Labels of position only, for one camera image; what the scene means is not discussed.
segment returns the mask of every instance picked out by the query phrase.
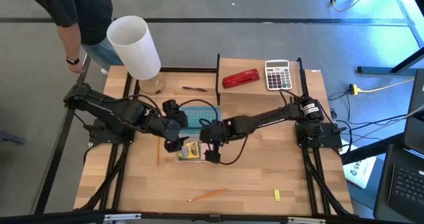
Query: wristwatch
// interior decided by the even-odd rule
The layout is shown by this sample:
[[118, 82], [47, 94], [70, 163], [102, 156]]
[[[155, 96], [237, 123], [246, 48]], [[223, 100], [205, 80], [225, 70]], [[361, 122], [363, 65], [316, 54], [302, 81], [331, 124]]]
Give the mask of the wristwatch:
[[79, 60], [79, 58], [77, 58], [76, 60], [72, 60], [71, 58], [66, 57], [66, 62], [73, 66], [78, 64], [78, 62], [80, 62]]

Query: yellow pencil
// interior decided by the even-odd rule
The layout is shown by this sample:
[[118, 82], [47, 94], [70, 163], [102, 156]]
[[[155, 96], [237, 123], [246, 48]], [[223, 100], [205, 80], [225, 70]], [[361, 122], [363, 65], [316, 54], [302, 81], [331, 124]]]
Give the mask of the yellow pencil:
[[198, 196], [198, 197], [195, 197], [193, 199], [189, 199], [187, 201], [195, 201], [195, 200], [198, 200], [198, 199], [201, 199], [201, 198], [204, 198], [204, 197], [209, 197], [209, 196], [212, 196], [212, 195], [215, 195], [215, 194], [220, 194], [221, 192], [225, 192], [225, 191], [228, 191], [228, 188], [224, 188], [222, 190], [214, 191], [214, 192], [211, 192], [211, 193], [208, 193], [208, 194], [203, 194], [202, 196]]

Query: gray carpet floor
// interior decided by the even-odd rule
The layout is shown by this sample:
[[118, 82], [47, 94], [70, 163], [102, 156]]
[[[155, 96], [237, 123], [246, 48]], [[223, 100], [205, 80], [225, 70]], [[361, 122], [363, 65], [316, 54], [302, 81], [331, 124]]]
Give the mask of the gray carpet floor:
[[[396, 0], [363, 0], [345, 13], [329, 0], [113, 0], [114, 16], [144, 18], [266, 17], [302, 19], [403, 19]], [[337, 0], [339, 8], [354, 0]], [[405, 6], [416, 12], [410, 2]], [[413, 13], [417, 25], [422, 17]], [[48, 17], [31, 0], [0, 0], [0, 17]], [[403, 25], [312, 24], [150, 24], [163, 66], [214, 67], [216, 54], [228, 58], [295, 60], [322, 70], [327, 94], [349, 84], [372, 89], [405, 76], [357, 74], [357, 66], [395, 66], [419, 49]], [[64, 63], [64, 50], [53, 24], [0, 23], [0, 130], [26, 138], [25, 144], [0, 146], [0, 216], [29, 214], [65, 112], [63, 97], [76, 81]], [[416, 65], [424, 68], [424, 63]], [[106, 77], [92, 62], [86, 81], [99, 91]], [[350, 99], [351, 121], [365, 122], [407, 113], [412, 83]], [[347, 120], [345, 98], [332, 101], [339, 119]], [[82, 113], [88, 123], [93, 118]], [[400, 122], [373, 134], [386, 138], [402, 132]], [[375, 129], [368, 127], [356, 134]], [[47, 212], [72, 210], [88, 135], [73, 122], [50, 195]], [[362, 139], [360, 146], [374, 142]], [[355, 211], [370, 210], [354, 203]]]

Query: white cylinder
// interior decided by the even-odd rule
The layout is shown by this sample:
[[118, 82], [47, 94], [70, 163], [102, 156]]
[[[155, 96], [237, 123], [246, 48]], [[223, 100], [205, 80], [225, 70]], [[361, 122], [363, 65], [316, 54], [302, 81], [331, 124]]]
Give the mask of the white cylinder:
[[107, 29], [107, 39], [132, 77], [144, 81], [159, 72], [159, 55], [144, 19], [137, 16], [117, 19]]

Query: black shirt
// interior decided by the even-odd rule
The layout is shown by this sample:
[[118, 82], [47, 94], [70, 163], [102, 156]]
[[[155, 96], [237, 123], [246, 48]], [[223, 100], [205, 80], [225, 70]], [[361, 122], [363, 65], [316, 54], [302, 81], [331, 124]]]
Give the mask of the black shirt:
[[111, 0], [35, 0], [43, 6], [60, 27], [78, 23], [81, 43], [94, 45], [106, 37], [111, 24]]

